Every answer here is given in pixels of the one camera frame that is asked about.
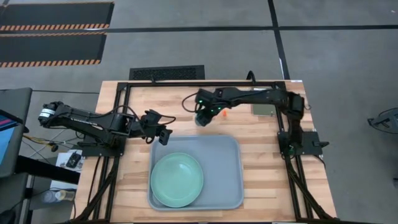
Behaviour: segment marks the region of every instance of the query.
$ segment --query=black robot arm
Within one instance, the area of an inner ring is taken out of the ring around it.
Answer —
[[[45,128],[65,127],[78,131],[86,136],[95,139],[95,143],[103,147],[117,147],[126,138],[143,138],[151,143],[155,137],[159,142],[167,144],[172,130],[159,124],[163,115],[154,110],[145,111],[145,115],[138,118],[134,114],[116,113],[114,109],[106,114],[92,113],[71,106],[62,102],[52,102],[43,105],[39,115],[40,125]],[[79,146],[85,146],[85,142],[79,142]]]
[[[302,147],[300,120],[304,114],[304,98],[285,90],[239,90],[235,87],[217,88],[214,92],[199,89],[195,98],[197,125],[206,126],[224,108],[240,104],[275,105],[289,120],[289,145]]]

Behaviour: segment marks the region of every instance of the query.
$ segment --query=gray plastic tray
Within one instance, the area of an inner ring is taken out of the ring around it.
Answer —
[[[203,170],[203,188],[198,198],[182,208],[161,204],[148,184],[148,202],[155,210],[221,210],[238,208],[243,202],[243,178],[238,142],[231,136],[170,137],[166,146],[158,141],[150,150],[149,177],[159,159],[183,152],[194,157]]]

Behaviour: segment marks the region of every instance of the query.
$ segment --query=butcher block tabletop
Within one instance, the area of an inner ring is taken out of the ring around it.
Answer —
[[[305,98],[304,85],[301,81],[287,80],[285,83],[288,91],[299,93]],[[96,107],[97,113],[106,113],[113,109],[117,84],[118,81],[103,82]],[[215,87],[202,88],[207,90],[215,89]],[[250,88],[241,87],[240,89],[249,90]],[[158,212],[152,209],[147,201],[150,144],[146,144],[145,140],[141,138],[128,139],[124,155],[120,159],[110,221],[294,221],[295,217],[290,197],[287,171],[285,162],[281,159],[277,142],[277,132],[279,130],[277,118],[254,116],[251,105],[239,105],[231,110],[227,110],[227,116],[223,116],[220,113],[208,126],[198,127],[194,121],[195,115],[186,112],[181,106],[181,101],[197,90],[198,87],[187,86],[133,87],[131,88],[129,106],[139,116],[143,115],[145,110],[152,109],[164,115],[177,117],[174,123],[167,125],[168,129],[173,130],[172,136],[198,134],[227,134],[233,136],[238,141],[241,150],[244,202],[239,208],[232,210]],[[124,93],[121,95],[121,103],[123,103],[123,99]],[[194,108],[195,104],[193,101],[194,97],[190,98],[186,101],[185,106],[187,108]],[[304,131],[314,129],[309,110],[305,110],[302,127]],[[87,205],[97,159],[97,157],[86,158],[83,165],[75,199],[78,215]],[[302,160],[309,191],[325,211],[335,217],[336,212],[323,164],[313,156],[302,156]],[[108,170],[110,170],[112,161],[109,163]],[[98,188],[101,164],[102,161],[99,162],[91,198],[93,198]],[[299,189],[297,191],[302,216],[306,217],[302,194]],[[101,204],[100,218],[103,218],[105,214],[107,196],[108,192],[105,192]]]

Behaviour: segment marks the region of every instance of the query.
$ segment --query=gray floor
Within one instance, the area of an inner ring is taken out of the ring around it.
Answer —
[[[111,28],[271,25],[267,1],[262,0],[115,1]],[[11,0],[17,2],[61,1]],[[397,1],[276,0],[275,8],[281,26],[398,24]],[[371,129],[366,119],[397,104],[398,30],[281,33],[290,76],[304,81],[315,126],[321,139],[331,143],[324,152],[338,216],[396,223],[398,190],[392,178],[398,175],[398,140]],[[0,88],[99,91],[103,80],[126,80],[132,67],[200,64],[207,79],[244,78],[248,70],[257,79],[282,78],[272,31],[109,34],[100,65],[2,68]],[[37,122],[43,103],[62,100],[93,110],[96,99],[34,93],[28,127],[37,137],[54,138],[58,131],[44,130]],[[65,131],[56,139],[71,137]],[[48,149],[41,152],[54,156]],[[21,154],[33,153],[22,145]],[[35,212],[34,223],[64,221],[70,209]],[[57,213],[60,220],[48,220],[46,213]]]

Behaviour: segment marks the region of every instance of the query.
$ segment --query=green plate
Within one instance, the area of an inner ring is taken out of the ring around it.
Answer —
[[[203,187],[199,163],[185,153],[171,153],[161,158],[150,175],[150,187],[162,204],[180,208],[192,203]]]

